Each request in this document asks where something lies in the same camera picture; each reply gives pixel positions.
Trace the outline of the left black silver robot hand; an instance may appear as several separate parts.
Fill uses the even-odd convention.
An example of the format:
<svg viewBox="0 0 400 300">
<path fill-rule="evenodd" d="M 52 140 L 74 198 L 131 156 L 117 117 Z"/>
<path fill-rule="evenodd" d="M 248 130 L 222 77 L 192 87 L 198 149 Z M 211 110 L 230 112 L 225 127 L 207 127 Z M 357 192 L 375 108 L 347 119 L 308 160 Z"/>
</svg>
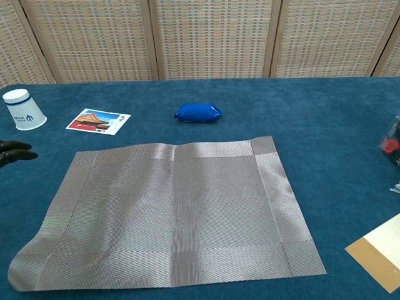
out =
<svg viewBox="0 0 400 300">
<path fill-rule="evenodd" d="M 20 160 L 32 160 L 38 154 L 31 151 L 32 146 L 21 141 L 1 140 L 1 168 Z"/>
</svg>

